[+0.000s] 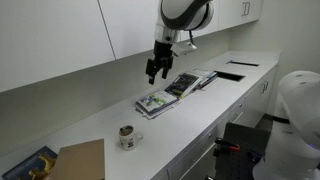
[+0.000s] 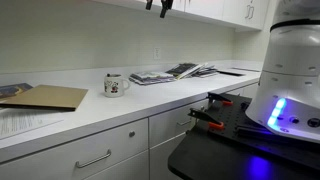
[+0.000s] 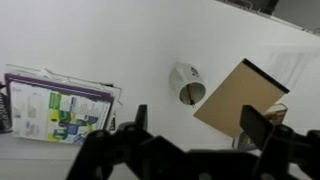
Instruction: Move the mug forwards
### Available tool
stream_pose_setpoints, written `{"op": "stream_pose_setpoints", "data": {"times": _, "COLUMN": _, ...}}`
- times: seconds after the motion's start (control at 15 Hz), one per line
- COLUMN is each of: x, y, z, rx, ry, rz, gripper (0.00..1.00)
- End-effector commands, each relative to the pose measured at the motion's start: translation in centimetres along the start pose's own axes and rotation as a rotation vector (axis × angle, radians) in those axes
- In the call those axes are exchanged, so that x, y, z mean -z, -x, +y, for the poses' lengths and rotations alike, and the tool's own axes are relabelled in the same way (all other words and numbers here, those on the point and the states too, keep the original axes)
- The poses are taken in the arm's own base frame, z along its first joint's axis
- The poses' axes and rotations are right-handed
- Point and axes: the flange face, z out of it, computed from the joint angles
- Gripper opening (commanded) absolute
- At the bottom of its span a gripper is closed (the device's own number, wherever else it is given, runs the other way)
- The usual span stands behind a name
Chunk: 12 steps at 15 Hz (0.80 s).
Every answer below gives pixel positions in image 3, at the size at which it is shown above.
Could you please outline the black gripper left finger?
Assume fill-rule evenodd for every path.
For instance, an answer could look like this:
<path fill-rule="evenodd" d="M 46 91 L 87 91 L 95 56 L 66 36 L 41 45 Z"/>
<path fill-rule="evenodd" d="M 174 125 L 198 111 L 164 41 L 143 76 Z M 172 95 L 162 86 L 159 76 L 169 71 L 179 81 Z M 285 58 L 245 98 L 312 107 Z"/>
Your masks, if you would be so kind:
<path fill-rule="evenodd" d="M 148 106 L 138 106 L 135 119 L 119 125 L 114 134 L 91 132 L 66 180 L 108 180 L 114 167 L 125 164 L 140 180 L 181 180 L 170 144 L 147 132 Z"/>

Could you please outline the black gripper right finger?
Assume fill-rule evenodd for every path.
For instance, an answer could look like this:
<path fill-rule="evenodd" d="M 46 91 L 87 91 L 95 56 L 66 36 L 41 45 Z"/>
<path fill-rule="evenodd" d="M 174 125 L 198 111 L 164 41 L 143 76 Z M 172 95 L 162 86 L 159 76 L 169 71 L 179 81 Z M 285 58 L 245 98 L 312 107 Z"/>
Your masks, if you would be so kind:
<path fill-rule="evenodd" d="M 283 124 L 274 125 L 253 106 L 244 105 L 240 126 L 261 151 L 252 176 L 263 180 L 289 180 L 289 165 L 296 164 L 312 180 L 320 180 L 320 131 L 305 135 Z"/>

